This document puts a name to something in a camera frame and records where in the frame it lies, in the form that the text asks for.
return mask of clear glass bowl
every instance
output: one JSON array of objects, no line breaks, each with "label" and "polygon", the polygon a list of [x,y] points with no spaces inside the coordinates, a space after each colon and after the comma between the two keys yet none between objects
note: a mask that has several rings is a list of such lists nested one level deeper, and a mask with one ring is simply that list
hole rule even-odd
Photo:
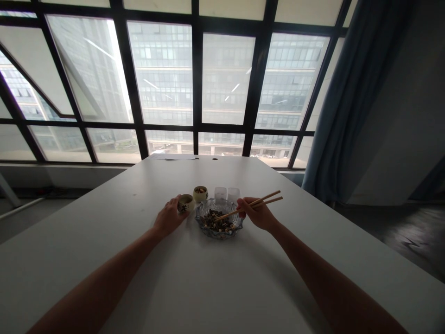
[{"label": "clear glass bowl", "polygon": [[203,223],[201,222],[200,217],[205,216],[207,213],[209,213],[210,209],[222,211],[223,214],[227,214],[235,211],[236,205],[225,199],[218,199],[218,204],[216,203],[215,199],[208,199],[201,202],[201,204],[196,208],[195,219],[198,222],[199,228],[206,236],[214,239],[225,240],[233,237],[236,233],[238,233],[240,229],[242,229],[242,221],[244,220],[244,218],[240,218],[238,214],[231,215],[227,218],[229,222],[236,226],[234,230],[230,230],[229,232],[215,232],[209,228],[205,228]]}]

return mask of forearm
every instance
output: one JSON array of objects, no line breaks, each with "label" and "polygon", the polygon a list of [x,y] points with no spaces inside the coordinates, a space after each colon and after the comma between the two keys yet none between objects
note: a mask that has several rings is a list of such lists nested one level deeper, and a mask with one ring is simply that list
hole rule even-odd
[{"label": "forearm", "polygon": [[71,290],[28,333],[97,333],[161,239],[149,230]]},{"label": "forearm", "polygon": [[406,333],[376,301],[280,223],[270,230],[336,333]]}]

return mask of blue curtain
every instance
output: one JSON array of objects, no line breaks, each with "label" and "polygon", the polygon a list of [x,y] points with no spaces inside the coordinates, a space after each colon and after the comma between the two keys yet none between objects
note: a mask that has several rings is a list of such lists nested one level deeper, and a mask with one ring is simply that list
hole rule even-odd
[{"label": "blue curtain", "polygon": [[317,124],[303,189],[341,201],[344,169],[389,72],[414,8],[410,0],[360,0]]},{"label": "blue curtain", "polygon": [[429,200],[433,199],[439,187],[445,180],[445,156],[430,171],[421,184],[414,190],[410,199]]}]

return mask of small cup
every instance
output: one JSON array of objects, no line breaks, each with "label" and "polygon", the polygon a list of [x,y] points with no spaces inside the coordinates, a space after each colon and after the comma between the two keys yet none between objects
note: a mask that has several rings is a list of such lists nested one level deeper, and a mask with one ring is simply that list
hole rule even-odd
[{"label": "small cup", "polygon": [[209,192],[207,191],[207,188],[204,186],[197,186],[195,189],[193,189],[193,198],[195,202],[201,203],[203,200],[206,200],[209,197]]},{"label": "small cup", "polygon": [[215,188],[215,203],[222,204],[224,201],[222,199],[227,200],[227,188],[224,187],[216,187]]},{"label": "small cup", "polygon": [[195,208],[195,200],[193,199],[192,195],[181,195],[181,197],[179,197],[179,201],[178,201],[178,211],[180,213],[184,213],[186,211],[193,211],[193,209]]},{"label": "small cup", "polygon": [[236,200],[241,197],[240,189],[238,188],[229,188],[229,192],[227,194],[227,200],[229,202],[233,202],[236,204]]}]

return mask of paper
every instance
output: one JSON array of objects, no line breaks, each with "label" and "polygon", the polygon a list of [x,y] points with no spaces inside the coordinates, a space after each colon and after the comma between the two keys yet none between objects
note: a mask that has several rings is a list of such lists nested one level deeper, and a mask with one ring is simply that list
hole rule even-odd
[{"label": "paper", "polygon": [[155,160],[194,160],[194,154],[165,154],[165,153],[153,153],[148,157]]}]

